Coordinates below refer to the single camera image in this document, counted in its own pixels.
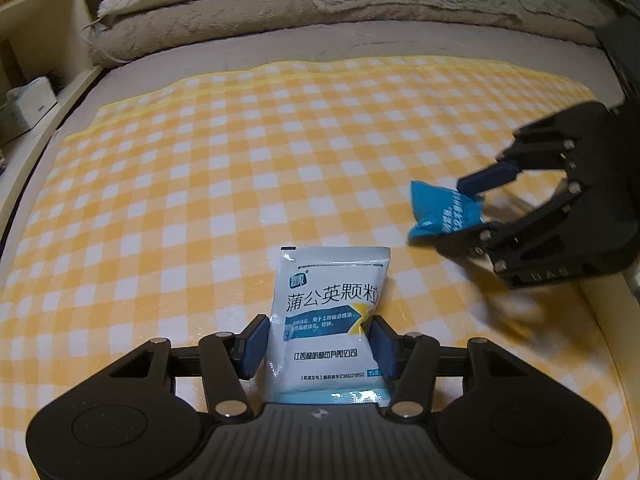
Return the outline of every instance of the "blue arrow label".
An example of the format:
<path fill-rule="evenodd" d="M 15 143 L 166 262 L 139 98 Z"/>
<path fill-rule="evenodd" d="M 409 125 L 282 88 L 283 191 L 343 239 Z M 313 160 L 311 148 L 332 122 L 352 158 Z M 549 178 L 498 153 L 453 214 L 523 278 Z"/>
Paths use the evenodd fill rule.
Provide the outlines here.
<path fill-rule="evenodd" d="M 360 314 L 348 304 L 287 317 L 283 340 L 286 342 L 301 337 L 346 334 L 360 317 Z"/>

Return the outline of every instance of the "yellow and white checkered cloth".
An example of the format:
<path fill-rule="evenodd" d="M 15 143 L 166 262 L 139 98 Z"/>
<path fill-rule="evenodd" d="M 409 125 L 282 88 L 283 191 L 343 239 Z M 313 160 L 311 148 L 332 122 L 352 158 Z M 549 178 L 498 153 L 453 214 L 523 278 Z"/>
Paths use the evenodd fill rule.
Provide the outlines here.
<path fill-rule="evenodd" d="M 501 62 L 390 57 L 203 75 L 102 108 L 63 142 L 0 296 L 0 478 L 34 478 L 39 407 L 151 337 L 240 330 L 270 312 L 279 247 L 321 244 L 390 246 L 379 311 L 398 332 L 487 336 L 549 373 L 610 420 L 602 478 L 634 478 L 622 388 L 580 291 L 508 292 L 405 243 L 411 180 L 453 187 L 520 124 L 591 98 Z M 528 174 L 487 206 L 539 203 L 557 182 Z M 438 389 L 441 404 L 460 387 Z"/>

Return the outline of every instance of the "blue packet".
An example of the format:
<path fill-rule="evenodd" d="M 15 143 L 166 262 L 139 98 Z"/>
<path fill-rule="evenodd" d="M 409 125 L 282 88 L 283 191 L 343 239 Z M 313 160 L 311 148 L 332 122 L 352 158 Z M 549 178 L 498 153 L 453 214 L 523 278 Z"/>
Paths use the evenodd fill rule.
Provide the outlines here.
<path fill-rule="evenodd" d="M 411 206 L 416 224 L 409 231 L 409 241 L 482 223 L 482 197 L 470 198 L 453 189 L 417 180 L 411 183 Z"/>

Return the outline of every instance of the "white box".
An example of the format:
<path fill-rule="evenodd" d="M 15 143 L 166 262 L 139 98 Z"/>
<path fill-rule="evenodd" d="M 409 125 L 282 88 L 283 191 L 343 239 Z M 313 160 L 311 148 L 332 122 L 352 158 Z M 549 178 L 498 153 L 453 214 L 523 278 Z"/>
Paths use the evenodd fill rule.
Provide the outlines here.
<path fill-rule="evenodd" d="M 6 104 L 0 108 L 2 141 L 8 142 L 31 130 L 57 102 L 46 77 L 39 77 L 26 86 L 9 90 Z"/>

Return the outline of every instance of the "metal screw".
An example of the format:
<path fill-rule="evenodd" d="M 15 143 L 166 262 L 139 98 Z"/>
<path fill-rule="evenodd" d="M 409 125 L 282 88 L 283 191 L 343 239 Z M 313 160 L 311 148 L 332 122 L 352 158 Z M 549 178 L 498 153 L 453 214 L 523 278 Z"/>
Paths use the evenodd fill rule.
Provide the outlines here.
<path fill-rule="evenodd" d="M 411 418 L 412 416 L 420 415 L 424 411 L 424 408 L 421 404 L 413 400 L 401 400 L 391 407 L 391 411 L 402 418 Z"/>
<path fill-rule="evenodd" d="M 216 412 L 222 416 L 238 416 L 247 410 L 247 405 L 241 400 L 223 400 L 216 404 Z"/>
<path fill-rule="evenodd" d="M 567 187 L 567 189 L 569 190 L 569 193 L 571 193 L 572 195 L 577 195 L 582 191 L 582 186 L 578 182 L 571 182 L 569 183 L 569 186 Z"/>

